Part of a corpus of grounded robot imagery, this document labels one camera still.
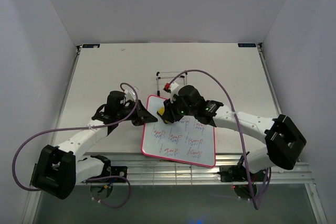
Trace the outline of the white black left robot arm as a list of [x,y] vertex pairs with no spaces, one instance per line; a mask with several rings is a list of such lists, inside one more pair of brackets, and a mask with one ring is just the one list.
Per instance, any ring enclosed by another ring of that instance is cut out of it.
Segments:
[[45,146],[35,165],[32,185],[59,199],[67,198],[77,183],[92,178],[97,181],[112,180],[111,162],[101,155],[84,154],[100,140],[106,138],[121,120],[131,121],[134,126],[157,122],[136,99],[132,91],[111,91],[89,121],[86,129],[57,146]]

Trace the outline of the pink framed whiteboard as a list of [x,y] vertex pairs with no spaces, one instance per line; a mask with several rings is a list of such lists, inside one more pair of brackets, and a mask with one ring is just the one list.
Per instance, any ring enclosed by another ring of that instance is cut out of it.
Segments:
[[185,116],[173,124],[165,124],[157,115],[164,98],[150,95],[147,110],[157,122],[147,123],[143,129],[141,152],[145,156],[212,168],[215,158],[215,129]]

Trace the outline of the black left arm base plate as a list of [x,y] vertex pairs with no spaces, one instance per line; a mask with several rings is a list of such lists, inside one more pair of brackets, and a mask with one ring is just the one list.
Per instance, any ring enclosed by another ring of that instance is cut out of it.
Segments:
[[122,178],[116,178],[116,176],[127,178],[128,167],[127,166],[110,166],[107,168],[107,175],[113,176],[113,178],[108,178],[106,181],[108,183],[125,183]]

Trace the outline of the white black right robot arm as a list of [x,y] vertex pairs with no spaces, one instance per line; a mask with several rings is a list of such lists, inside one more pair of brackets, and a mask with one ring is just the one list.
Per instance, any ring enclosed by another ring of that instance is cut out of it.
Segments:
[[246,182],[275,166],[292,170],[307,143],[286,115],[273,119],[234,112],[221,102],[205,100],[191,85],[168,83],[164,91],[170,94],[163,108],[158,110],[164,123],[175,123],[185,116],[192,116],[201,124],[241,132],[264,144],[257,151],[242,155],[236,165],[220,169],[223,182]]

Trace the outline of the yellow bone shaped eraser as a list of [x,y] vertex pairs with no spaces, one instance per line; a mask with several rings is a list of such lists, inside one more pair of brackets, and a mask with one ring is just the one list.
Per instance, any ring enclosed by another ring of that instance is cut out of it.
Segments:
[[165,112],[165,107],[161,107],[160,109],[157,110],[157,115],[162,117]]

